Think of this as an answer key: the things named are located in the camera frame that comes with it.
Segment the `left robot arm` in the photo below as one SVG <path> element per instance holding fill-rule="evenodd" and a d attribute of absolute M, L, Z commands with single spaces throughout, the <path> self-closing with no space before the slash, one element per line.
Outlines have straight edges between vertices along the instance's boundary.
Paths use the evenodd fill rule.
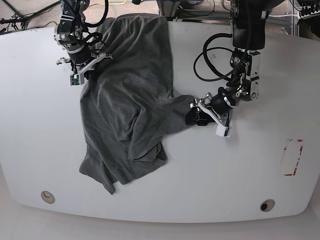
<path fill-rule="evenodd" d="M 260 50 L 265 47 L 265 26 L 269 12 L 278 5 L 276 0 L 233 0 L 231 1 L 231 33 L 217 33 L 206 40 L 202 47 L 203 57 L 209 69 L 216 78 L 196 77 L 204 82 L 226 81 L 226 87 L 219 87 L 217 94 L 207 94 L 200 103 L 219 122 L 225 122 L 228 127 L 231 121 L 231 111 L 240 102 L 250 102 L 258 96 L 258 80 L 260 65 Z M 210 61 L 209 44 L 219 38 L 232 39 L 234 50 L 230 56 L 231 71 L 222 74 Z"/>

